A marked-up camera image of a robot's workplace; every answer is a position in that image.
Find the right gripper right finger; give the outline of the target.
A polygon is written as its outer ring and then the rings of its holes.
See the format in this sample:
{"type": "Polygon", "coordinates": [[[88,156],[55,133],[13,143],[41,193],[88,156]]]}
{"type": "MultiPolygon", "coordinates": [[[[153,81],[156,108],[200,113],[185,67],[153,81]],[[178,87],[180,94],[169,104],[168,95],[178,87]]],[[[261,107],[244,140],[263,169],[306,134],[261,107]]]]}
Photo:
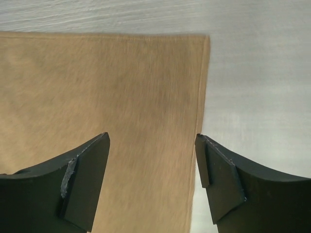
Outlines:
{"type": "Polygon", "coordinates": [[[202,134],[195,139],[195,151],[218,232],[310,232],[309,178],[258,164],[202,134]]]}

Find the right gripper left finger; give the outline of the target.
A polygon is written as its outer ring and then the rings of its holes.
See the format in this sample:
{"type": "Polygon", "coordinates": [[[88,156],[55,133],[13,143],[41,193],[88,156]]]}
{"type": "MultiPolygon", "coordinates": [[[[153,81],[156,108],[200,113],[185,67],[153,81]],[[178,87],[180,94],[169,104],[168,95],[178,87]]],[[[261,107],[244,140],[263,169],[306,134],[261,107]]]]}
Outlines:
{"type": "Polygon", "coordinates": [[[1,174],[1,232],[91,232],[109,148],[102,133],[38,165],[1,174]]]}

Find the brown cloth napkin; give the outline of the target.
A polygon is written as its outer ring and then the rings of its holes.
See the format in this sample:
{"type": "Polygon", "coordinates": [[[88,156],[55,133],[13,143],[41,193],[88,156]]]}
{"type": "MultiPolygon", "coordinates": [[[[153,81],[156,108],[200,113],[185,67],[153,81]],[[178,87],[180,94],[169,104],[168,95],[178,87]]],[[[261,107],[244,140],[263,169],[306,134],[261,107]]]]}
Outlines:
{"type": "Polygon", "coordinates": [[[207,35],[0,34],[0,170],[107,132],[95,233],[187,233],[207,35]]]}

